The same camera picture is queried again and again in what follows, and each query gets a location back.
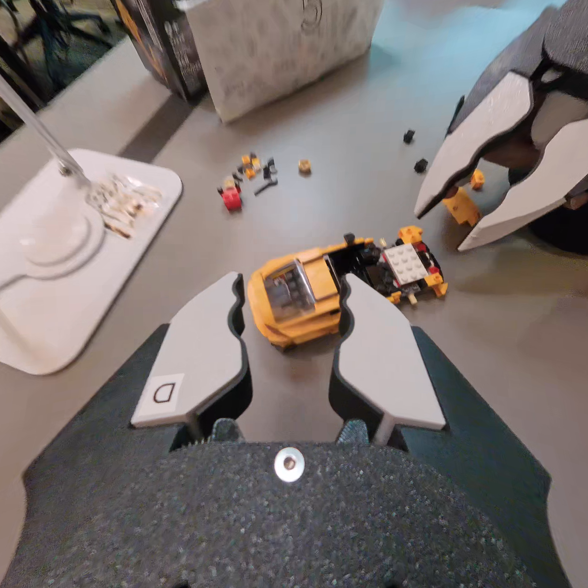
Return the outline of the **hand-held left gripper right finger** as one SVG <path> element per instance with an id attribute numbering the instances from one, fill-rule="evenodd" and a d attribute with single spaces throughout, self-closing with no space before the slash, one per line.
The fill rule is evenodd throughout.
<path id="1" fill-rule="evenodd" d="M 339 333 L 329 382 L 329 403 L 339 417 L 361 420 L 376 445 L 388 445 L 401 426 L 446 428 L 410 322 L 352 274 L 341 282 Z"/>

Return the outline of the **light grey toy plate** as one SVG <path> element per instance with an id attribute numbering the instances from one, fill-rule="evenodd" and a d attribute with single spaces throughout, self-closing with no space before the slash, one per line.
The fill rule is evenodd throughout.
<path id="1" fill-rule="evenodd" d="M 418 256 L 416 258 L 393 258 L 391 265 L 399 286 L 424 280 L 429 275 L 427 268 Z"/>
<path id="2" fill-rule="evenodd" d="M 394 246 L 383 251 L 383 257 L 385 258 L 386 262 L 390 265 L 391 268 L 391 261 L 393 260 L 393 258 L 416 258 L 416 256 L 419 257 L 419 254 L 412 244 Z"/>

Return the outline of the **white printed paper bag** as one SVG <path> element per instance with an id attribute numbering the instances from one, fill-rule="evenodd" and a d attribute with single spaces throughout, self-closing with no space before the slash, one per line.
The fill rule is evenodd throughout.
<path id="1" fill-rule="evenodd" d="M 364 55 L 383 1 L 176 1 L 231 123 Z"/>

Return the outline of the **clear sticker sheet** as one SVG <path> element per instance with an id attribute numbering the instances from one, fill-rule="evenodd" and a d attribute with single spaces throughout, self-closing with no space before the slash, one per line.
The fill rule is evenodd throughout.
<path id="1" fill-rule="evenodd" d="M 85 196 L 85 202 L 98 211 L 105 228 L 127 240 L 159 210 L 163 199 L 158 188 L 116 173 L 92 181 Z"/>

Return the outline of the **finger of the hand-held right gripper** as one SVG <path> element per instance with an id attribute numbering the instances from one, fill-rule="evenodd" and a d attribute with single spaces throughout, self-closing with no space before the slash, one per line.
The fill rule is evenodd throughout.
<path id="1" fill-rule="evenodd" d="M 547 144 L 539 163 L 513 185 L 503 202 L 481 220 L 458 251 L 500 240 L 560 207 L 587 177 L 587 120 L 565 125 Z"/>
<path id="2" fill-rule="evenodd" d="M 531 113 L 531 81 L 509 72 L 481 103 L 445 137 L 428 168 L 415 204 L 415 217 L 425 216 L 469 177 L 485 148 L 504 139 Z"/>

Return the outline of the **white book stand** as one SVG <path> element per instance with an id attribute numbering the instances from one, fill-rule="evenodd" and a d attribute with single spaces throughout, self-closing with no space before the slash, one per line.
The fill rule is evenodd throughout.
<path id="1" fill-rule="evenodd" d="M 1 79 L 1 97 L 51 160 L 1 206 L 1 363 L 45 376 L 83 351 L 182 194 L 168 168 L 65 149 Z M 132 239 L 108 231 L 85 202 L 92 181 L 127 175 L 162 191 L 159 210 Z"/>

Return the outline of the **yellow toy wedge piece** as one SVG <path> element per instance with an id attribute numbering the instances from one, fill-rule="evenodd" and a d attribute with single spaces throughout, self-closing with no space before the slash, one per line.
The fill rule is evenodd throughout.
<path id="1" fill-rule="evenodd" d="M 481 211 L 464 187 L 452 189 L 442 203 L 459 225 L 473 228 L 481 219 Z"/>

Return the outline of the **yellow toy brick car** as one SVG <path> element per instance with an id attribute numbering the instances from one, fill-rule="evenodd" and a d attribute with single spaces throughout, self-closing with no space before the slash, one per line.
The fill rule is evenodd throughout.
<path id="1" fill-rule="evenodd" d="M 344 241 L 313 247 L 267 261 L 255 270 L 247 285 L 247 297 L 260 333 L 277 349 L 288 350 L 339 330 L 341 282 L 347 274 L 399 305 L 417 304 L 417 295 L 433 292 L 444 297 L 448 284 L 439 262 L 423 241 L 423 229 L 402 227 L 395 243 L 344 235 Z M 399 286 L 383 257 L 390 247 L 412 244 L 429 275 L 421 281 Z"/>

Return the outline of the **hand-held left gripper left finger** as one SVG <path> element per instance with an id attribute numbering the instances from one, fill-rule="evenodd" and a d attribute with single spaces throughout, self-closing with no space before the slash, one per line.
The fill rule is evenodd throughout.
<path id="1" fill-rule="evenodd" d="M 172 318 L 132 417 L 132 429 L 178 425 L 202 442 L 219 420 L 237 420 L 253 398 L 243 275 L 232 271 Z"/>

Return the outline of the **person's right hand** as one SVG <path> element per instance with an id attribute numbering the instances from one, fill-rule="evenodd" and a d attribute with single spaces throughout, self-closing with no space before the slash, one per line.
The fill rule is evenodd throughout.
<path id="1" fill-rule="evenodd" d="M 541 151 L 529 135 L 513 135 L 485 148 L 481 158 L 508 170 L 509 185 L 524 180 L 539 162 Z"/>

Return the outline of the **black toy car box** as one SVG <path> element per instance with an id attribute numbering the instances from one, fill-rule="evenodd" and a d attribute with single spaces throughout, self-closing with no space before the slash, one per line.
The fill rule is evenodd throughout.
<path id="1" fill-rule="evenodd" d="M 208 89 L 185 12 L 175 1 L 111 1 L 143 66 L 186 102 Z"/>

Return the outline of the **red toy minifigure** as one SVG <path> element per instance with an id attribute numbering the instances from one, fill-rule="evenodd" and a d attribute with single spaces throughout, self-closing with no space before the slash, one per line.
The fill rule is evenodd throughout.
<path id="1" fill-rule="evenodd" d="M 233 177 L 225 178 L 222 185 L 217 188 L 217 192 L 229 212 L 233 213 L 241 211 L 243 203 L 239 180 Z"/>

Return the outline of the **pile of small toy bricks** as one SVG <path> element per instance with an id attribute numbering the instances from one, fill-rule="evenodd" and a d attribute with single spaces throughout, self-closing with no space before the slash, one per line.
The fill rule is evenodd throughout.
<path id="1" fill-rule="evenodd" d="M 274 180 L 276 176 L 277 167 L 275 158 L 271 156 L 263 159 L 258 157 L 255 152 L 243 155 L 240 160 L 240 165 L 231 174 L 232 179 L 236 182 L 256 179 Z"/>

